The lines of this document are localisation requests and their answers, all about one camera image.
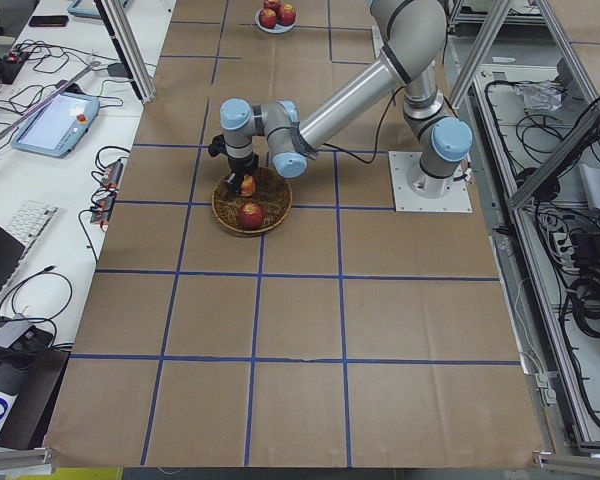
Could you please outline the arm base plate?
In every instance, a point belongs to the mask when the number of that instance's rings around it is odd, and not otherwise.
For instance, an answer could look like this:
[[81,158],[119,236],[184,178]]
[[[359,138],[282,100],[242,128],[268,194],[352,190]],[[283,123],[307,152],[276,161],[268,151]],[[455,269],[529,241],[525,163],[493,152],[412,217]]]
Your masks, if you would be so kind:
[[390,151],[388,154],[395,210],[402,213],[470,214],[471,201],[457,166],[451,177],[436,179],[424,173],[421,152]]

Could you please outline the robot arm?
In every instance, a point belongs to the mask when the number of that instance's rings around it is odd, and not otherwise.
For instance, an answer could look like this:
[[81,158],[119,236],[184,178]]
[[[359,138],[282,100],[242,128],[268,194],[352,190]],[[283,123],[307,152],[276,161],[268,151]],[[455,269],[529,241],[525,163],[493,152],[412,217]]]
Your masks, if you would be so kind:
[[383,40],[377,59],[308,117],[299,118],[290,101],[251,105],[232,98],[221,105],[222,132],[208,153],[227,157],[232,190],[258,165],[253,137],[267,141],[282,177],[295,178],[327,140],[384,96],[402,91],[404,119],[422,146],[420,159],[407,173],[409,186],[425,198],[446,194],[473,135],[465,122],[448,113],[434,76],[434,60],[446,38],[443,7],[435,0],[406,0],[372,1],[369,9]]

